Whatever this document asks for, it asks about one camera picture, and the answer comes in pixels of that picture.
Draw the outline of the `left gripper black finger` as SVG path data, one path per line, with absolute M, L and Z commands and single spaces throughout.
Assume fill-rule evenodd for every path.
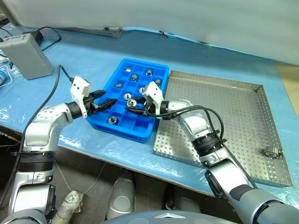
M 97 104 L 96 110 L 106 110 L 111 108 L 116 103 L 116 99 L 109 99 L 101 104 Z
M 98 99 L 98 98 L 104 96 L 106 93 L 107 93 L 107 91 L 105 91 L 105 90 L 96 90 L 96 91 L 91 92 L 91 96 L 94 99 Z

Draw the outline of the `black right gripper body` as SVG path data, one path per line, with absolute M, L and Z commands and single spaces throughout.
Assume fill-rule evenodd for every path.
M 145 106 L 145 114 L 147 116 L 155 116 L 156 106 L 154 105 L 154 100 L 152 98 L 146 98 L 144 106 Z

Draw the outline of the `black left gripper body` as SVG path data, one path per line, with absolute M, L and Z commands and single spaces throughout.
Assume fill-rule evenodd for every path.
M 87 97 L 83 98 L 83 103 L 86 109 L 87 114 L 96 114 L 97 113 L 97 104 L 94 103 L 95 98 L 92 94 L 89 94 Z

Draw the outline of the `blue plastic compartment tray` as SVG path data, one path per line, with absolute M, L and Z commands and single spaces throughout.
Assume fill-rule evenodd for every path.
M 126 72 L 126 68 L 131 68 L 132 71 Z M 145 75 L 148 69 L 153 70 L 152 76 Z M 130 81 L 132 74 L 138 76 L 136 82 Z M 126 93 L 130 93 L 131 97 L 141 97 L 142 94 L 139 93 L 139 88 L 145 87 L 151 81 L 156 81 L 157 79 L 162 81 L 159 88 L 165 91 L 168 82 L 168 74 L 169 67 L 163 64 L 129 58 L 122 59 L 104 86 L 104 90 L 107 91 L 107 93 L 94 101 L 96 104 L 101 104 L 106 100 L 116 99 L 116 103 L 111 108 L 88 117 L 87 121 L 95 129 L 140 143 L 147 142 L 150 139 L 155 118 L 127 111 L 127 100 L 125 100 L 123 96 Z M 115 87 L 118 83 L 122 83 L 122 88 Z M 117 124 L 112 125 L 108 123 L 108 118 L 111 116 L 117 117 Z

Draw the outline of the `flat perforated metal tray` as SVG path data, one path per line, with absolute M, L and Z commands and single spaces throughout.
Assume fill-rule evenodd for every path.
M 119 38 L 124 31 L 123 27 L 80 27 L 80 28 L 64 28 L 65 30 Z

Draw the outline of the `perforated steel tray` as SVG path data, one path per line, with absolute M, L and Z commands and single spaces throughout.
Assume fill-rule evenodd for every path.
M 211 116 L 216 129 L 224 123 L 226 146 L 254 181 L 275 186 L 292 186 L 292 179 L 271 109 L 260 84 L 172 71 L 166 100 L 187 99 L 216 111 Z M 276 147 L 276 159 L 263 154 Z

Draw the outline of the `blue plastic table cover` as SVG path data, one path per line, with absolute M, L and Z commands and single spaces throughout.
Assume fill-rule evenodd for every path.
M 101 89 L 123 58 L 169 66 L 172 70 L 261 84 L 278 128 L 293 186 L 261 188 L 294 203 L 299 199 L 299 117 L 296 116 L 273 60 L 199 42 L 129 29 L 120 38 L 59 31 L 62 40 L 45 51 L 54 67 L 62 65 Z M 97 131 L 84 119 L 67 126 L 59 144 L 73 152 L 107 161 L 195 191 L 211 194 L 204 170 L 153 154 L 155 137 L 142 144 Z

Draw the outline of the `grey perforated metal box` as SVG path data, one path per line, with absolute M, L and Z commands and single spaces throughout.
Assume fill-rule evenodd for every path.
M 25 79 L 52 75 L 53 66 L 31 34 L 4 38 L 0 49 Z

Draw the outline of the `grey rounded leg shell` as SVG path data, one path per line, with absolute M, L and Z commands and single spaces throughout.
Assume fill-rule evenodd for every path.
M 199 204 L 192 199 L 192 193 L 184 188 L 169 185 L 164 195 L 166 210 L 184 210 L 201 213 Z
M 133 173 L 125 171 L 114 182 L 106 219 L 112 219 L 135 210 L 135 182 Z

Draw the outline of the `blue and white small object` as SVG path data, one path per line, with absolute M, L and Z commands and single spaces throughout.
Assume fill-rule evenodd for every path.
M 9 68 L 6 65 L 0 67 L 0 88 L 10 85 L 13 82 Z

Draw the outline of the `white taped cylinder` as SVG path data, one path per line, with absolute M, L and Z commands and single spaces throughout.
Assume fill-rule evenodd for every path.
M 63 200 L 50 224 L 69 224 L 72 216 L 81 211 L 84 194 L 73 190 Z

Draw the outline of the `dark grey rounded body shell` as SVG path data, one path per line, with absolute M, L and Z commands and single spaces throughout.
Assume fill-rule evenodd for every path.
M 237 224 L 222 218 L 181 210 L 145 210 L 109 219 L 102 224 Z

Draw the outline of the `brown cardboard mat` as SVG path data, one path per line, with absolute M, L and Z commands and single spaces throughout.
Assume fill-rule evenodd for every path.
M 275 62 L 288 97 L 296 115 L 299 117 L 299 66 Z

